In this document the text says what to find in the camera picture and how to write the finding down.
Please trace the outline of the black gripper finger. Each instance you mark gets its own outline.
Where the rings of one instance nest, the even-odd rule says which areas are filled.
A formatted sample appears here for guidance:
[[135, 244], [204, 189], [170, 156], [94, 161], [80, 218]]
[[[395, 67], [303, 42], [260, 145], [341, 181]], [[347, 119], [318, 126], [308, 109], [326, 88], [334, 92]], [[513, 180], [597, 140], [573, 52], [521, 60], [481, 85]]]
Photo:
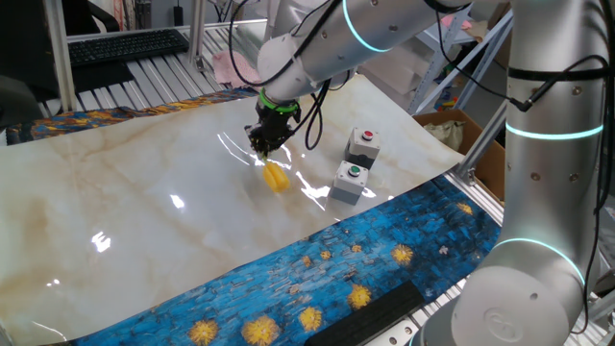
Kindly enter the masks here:
[[268, 146], [267, 154], [270, 155], [271, 153], [280, 149], [291, 137], [293, 137], [293, 135], [294, 132], [292, 130], [288, 130], [283, 132], [279, 136], [268, 139], [266, 141]]
[[263, 136], [262, 128], [259, 124], [246, 125], [244, 131], [250, 141], [251, 148], [260, 157], [267, 157], [269, 153], [269, 144]]

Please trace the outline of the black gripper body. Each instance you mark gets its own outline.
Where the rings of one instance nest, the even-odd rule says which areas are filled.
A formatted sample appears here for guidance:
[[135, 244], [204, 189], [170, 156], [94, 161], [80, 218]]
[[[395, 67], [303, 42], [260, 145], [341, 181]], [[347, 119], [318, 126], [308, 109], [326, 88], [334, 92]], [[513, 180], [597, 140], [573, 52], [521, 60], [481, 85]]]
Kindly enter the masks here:
[[302, 114], [302, 110], [297, 104], [290, 107], [274, 108], [257, 105], [256, 111], [258, 114], [257, 124], [261, 126], [266, 140], [279, 136], [285, 131], [292, 130], [288, 125], [288, 121], [294, 119], [298, 122]]

